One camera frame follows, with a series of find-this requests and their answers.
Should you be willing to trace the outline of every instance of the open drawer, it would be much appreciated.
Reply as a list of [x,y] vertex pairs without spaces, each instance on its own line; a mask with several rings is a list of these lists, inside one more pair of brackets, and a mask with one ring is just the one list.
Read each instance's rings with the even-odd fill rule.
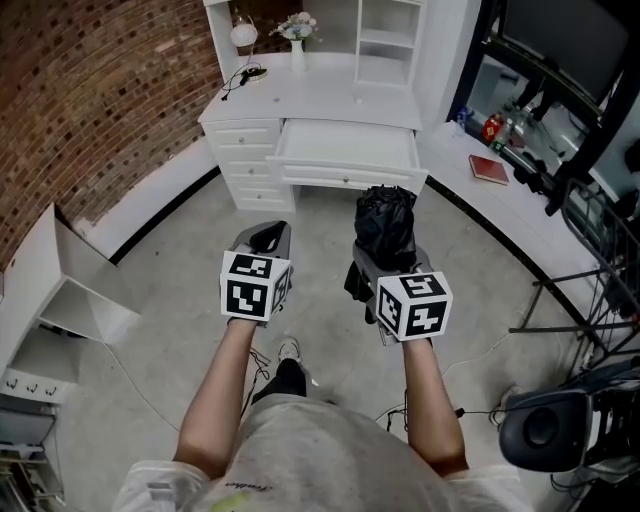
[[428,175],[420,169],[413,131],[346,121],[289,119],[266,160],[273,176],[291,185],[398,185],[417,195]]

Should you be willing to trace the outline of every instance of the television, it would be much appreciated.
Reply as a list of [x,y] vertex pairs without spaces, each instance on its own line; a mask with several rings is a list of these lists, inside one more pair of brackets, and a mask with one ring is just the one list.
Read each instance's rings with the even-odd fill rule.
[[629,30],[597,0],[508,0],[499,35],[540,59],[600,104],[620,74]]

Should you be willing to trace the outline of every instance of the baseboard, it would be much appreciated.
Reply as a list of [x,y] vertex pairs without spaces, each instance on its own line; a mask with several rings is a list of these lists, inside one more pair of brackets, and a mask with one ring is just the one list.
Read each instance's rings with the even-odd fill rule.
[[219,172],[207,140],[199,139],[144,178],[96,224],[80,219],[73,229],[104,257],[120,261]]

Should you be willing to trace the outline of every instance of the flower vase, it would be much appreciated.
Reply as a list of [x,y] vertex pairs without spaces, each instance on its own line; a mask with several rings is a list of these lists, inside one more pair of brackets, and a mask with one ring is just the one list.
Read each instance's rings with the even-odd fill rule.
[[307,70],[302,41],[291,41],[291,71],[299,75]]

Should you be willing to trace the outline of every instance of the shoe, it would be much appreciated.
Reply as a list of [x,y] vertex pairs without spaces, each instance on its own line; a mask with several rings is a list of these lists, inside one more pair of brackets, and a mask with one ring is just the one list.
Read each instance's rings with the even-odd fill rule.
[[507,389],[500,399],[500,405],[498,405],[493,411],[491,411],[491,414],[489,414],[489,421],[499,428],[507,417],[507,413],[505,412],[505,409],[507,408],[507,400],[514,395],[521,395],[523,391],[524,390],[517,385],[513,385]]
[[300,345],[298,340],[288,336],[280,344],[280,350],[278,351],[278,361],[282,362],[285,359],[293,359],[296,363],[301,363],[300,357]]

